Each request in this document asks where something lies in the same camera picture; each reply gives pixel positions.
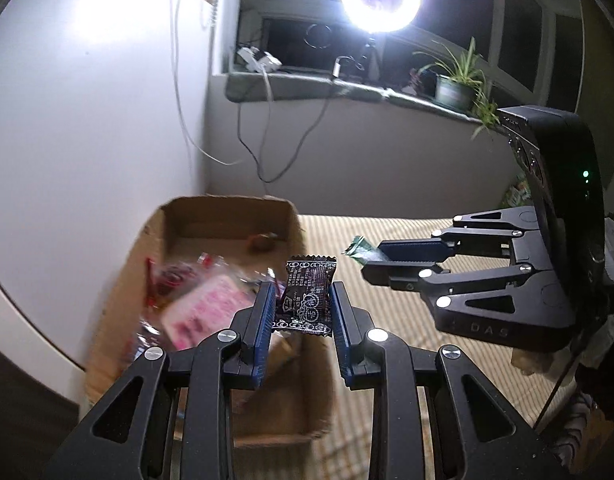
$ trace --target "plant pot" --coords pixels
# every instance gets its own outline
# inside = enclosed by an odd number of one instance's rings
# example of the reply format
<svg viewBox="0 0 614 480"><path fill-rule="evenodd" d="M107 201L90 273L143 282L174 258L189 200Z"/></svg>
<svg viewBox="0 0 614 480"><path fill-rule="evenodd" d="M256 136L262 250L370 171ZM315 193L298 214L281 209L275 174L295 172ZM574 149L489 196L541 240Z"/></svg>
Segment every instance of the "plant pot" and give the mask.
<svg viewBox="0 0 614 480"><path fill-rule="evenodd" d="M469 112L476 99L476 89L456 83L445 75L439 75L436 84L436 101L456 110Z"/></svg>

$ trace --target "green candy wrapper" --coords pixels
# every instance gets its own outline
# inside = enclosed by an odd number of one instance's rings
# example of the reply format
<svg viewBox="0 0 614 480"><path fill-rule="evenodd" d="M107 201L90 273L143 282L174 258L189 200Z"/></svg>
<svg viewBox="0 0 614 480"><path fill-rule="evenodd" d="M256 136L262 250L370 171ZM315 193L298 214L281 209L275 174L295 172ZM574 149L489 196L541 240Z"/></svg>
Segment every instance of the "green candy wrapper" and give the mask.
<svg viewBox="0 0 614 480"><path fill-rule="evenodd" d="M343 254L353 258L362 266L366 265L368 262L389 261L388 257L386 257L381 250L374 247L364 236L355 237L349 247L343 251Z"/></svg>

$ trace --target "black candy wrapper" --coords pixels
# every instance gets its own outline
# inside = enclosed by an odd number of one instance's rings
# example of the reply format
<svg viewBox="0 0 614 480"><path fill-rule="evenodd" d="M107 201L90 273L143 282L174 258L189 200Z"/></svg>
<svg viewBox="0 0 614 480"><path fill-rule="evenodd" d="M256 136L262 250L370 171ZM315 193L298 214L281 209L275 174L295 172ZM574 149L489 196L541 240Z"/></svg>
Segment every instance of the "black candy wrapper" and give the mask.
<svg viewBox="0 0 614 480"><path fill-rule="evenodd" d="M334 272L336 259L331 256L292 256L287 288L276 304L274 330L331 336L328 293Z"/></svg>

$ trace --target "striped tablecloth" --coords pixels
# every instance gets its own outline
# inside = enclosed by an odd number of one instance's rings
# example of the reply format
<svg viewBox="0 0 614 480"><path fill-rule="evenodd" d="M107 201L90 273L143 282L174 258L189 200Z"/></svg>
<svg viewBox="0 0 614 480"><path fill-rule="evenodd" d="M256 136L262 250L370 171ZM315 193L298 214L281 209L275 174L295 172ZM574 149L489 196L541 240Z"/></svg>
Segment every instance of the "striped tablecloth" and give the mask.
<svg viewBox="0 0 614 480"><path fill-rule="evenodd" d="M355 235L374 244L385 239L429 238L450 220L403 220L301 216L309 254L338 255ZM443 264L453 272L504 266L504 260L457 256ZM409 345L436 351L446 343L462 348L526 421L532 423L547 399L552 384L537 375L525 377L510 365L511 349L438 332L427 307L417 294L371 286L360 275L360 265L338 257L335 280L344 282L352 305L372 315L377 327L401 337ZM338 369L333 341L329 358ZM289 448L236 450L239 479L252 480L366 480L372 434L373 394L352 392L342 379L336 382L336 407L331 431L311 445ZM557 405L565 395L556 398ZM428 420L423 406L423 430ZM423 431L427 478L433 478L428 432Z"/></svg>

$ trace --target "windowsill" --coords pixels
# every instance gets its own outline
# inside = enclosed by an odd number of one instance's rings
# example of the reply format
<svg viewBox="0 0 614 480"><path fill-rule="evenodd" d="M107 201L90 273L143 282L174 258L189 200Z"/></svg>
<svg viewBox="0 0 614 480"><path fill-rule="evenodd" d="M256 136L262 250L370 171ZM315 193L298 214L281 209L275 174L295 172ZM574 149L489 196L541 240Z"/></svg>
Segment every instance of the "windowsill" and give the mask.
<svg viewBox="0 0 614 480"><path fill-rule="evenodd" d="M401 108L423 110L455 121L481 124L477 118L389 88L376 88L340 79L331 80L324 76L287 73L270 74L269 83L274 101L346 98L366 103L385 102ZM250 72L229 73L225 95L233 103L266 101L262 75Z"/></svg>

